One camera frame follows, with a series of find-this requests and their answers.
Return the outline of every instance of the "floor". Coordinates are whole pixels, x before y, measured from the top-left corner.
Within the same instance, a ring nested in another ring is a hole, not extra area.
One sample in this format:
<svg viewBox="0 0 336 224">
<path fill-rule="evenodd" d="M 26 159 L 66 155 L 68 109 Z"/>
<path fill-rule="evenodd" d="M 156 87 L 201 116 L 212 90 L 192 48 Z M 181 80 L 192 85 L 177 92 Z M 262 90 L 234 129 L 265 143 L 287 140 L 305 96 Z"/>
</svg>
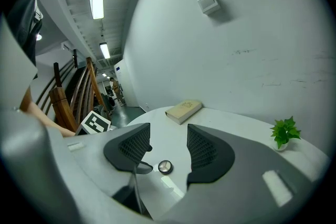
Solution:
<svg viewBox="0 0 336 224">
<path fill-rule="evenodd" d="M 141 116 L 145 113 L 141 108 L 129 108 L 126 105 L 121 106 L 117 99 L 114 101 L 115 106 L 113 107 L 112 125 L 118 128 L 125 127 L 138 116 Z"/>
</svg>

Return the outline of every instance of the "small white pot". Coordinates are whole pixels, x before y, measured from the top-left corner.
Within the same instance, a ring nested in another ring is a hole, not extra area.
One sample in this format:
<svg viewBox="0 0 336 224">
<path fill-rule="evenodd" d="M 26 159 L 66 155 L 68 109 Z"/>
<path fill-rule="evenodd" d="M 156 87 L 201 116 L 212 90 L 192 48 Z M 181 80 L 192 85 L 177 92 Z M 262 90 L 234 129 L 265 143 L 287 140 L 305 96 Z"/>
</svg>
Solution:
<svg viewBox="0 0 336 224">
<path fill-rule="evenodd" d="M 278 143 L 276 141 L 272 141 L 272 144 L 273 144 L 273 148 L 276 150 L 276 151 L 284 151 L 286 149 L 286 147 L 288 146 L 288 143 L 286 144 L 282 144 L 280 146 L 280 148 L 278 148 Z"/>
</svg>

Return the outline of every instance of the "round metal button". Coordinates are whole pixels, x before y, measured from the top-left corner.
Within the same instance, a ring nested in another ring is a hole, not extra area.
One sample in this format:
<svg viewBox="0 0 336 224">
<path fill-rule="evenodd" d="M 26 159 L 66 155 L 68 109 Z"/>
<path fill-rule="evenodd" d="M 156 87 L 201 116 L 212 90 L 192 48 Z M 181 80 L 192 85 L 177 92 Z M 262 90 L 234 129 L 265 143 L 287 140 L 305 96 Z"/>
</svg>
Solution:
<svg viewBox="0 0 336 224">
<path fill-rule="evenodd" d="M 163 175 L 168 175 L 172 172 L 173 170 L 173 165 L 170 161 L 164 160 L 159 163 L 157 166 L 160 173 Z"/>
</svg>

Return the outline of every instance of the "ceiling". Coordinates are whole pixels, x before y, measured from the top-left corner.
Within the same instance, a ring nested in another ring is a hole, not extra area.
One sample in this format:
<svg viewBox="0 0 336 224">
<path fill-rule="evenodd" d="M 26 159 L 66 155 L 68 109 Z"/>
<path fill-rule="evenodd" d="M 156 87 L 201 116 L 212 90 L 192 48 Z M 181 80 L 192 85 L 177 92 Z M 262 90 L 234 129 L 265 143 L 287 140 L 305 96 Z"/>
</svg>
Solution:
<svg viewBox="0 0 336 224">
<path fill-rule="evenodd" d="M 104 0 L 104 18 L 93 20 L 89 0 L 66 0 L 74 23 L 102 66 L 99 73 L 113 73 L 113 66 L 122 59 L 121 39 L 129 1 Z M 107 42 L 110 59 L 104 59 L 101 42 Z"/>
<path fill-rule="evenodd" d="M 56 48 L 60 49 L 61 43 L 66 41 L 67 38 L 50 18 L 39 0 L 37 0 L 37 5 L 43 14 L 43 23 L 39 32 L 42 39 L 36 42 L 35 51 L 36 55 L 41 55 Z"/>
</svg>

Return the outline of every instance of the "book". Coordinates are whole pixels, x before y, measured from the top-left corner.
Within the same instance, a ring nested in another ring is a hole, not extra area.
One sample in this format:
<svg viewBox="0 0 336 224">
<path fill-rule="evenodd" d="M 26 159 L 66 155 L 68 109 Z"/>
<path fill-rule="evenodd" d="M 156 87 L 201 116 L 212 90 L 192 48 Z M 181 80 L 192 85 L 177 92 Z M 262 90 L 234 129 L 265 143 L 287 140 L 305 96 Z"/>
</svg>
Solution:
<svg viewBox="0 0 336 224">
<path fill-rule="evenodd" d="M 181 125 L 191 115 L 202 108 L 202 103 L 195 100 L 185 100 L 182 103 L 168 109 L 165 114 L 168 118 Z"/>
</svg>

